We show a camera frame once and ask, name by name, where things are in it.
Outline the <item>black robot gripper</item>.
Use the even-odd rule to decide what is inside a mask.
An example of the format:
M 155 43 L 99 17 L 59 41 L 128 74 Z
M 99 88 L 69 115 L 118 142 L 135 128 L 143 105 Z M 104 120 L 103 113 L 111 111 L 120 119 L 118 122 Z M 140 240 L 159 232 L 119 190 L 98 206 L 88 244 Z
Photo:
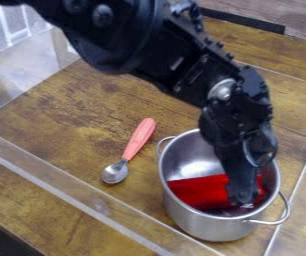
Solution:
M 236 205 L 255 202 L 258 167 L 277 155 L 271 119 L 269 86 L 259 72 L 246 66 L 236 79 L 223 79 L 210 90 L 199 121 L 200 133 L 228 176 L 228 199 Z

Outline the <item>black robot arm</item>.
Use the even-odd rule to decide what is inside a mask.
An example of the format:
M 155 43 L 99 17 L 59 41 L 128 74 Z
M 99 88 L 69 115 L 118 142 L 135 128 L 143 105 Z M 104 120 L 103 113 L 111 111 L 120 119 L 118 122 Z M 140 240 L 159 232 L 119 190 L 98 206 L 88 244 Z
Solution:
M 256 175 L 275 158 L 266 81 L 204 29 L 195 0 L 0 0 L 27 5 L 59 27 L 83 60 L 130 74 L 202 109 L 200 134 L 228 175 L 230 200 L 258 196 Z

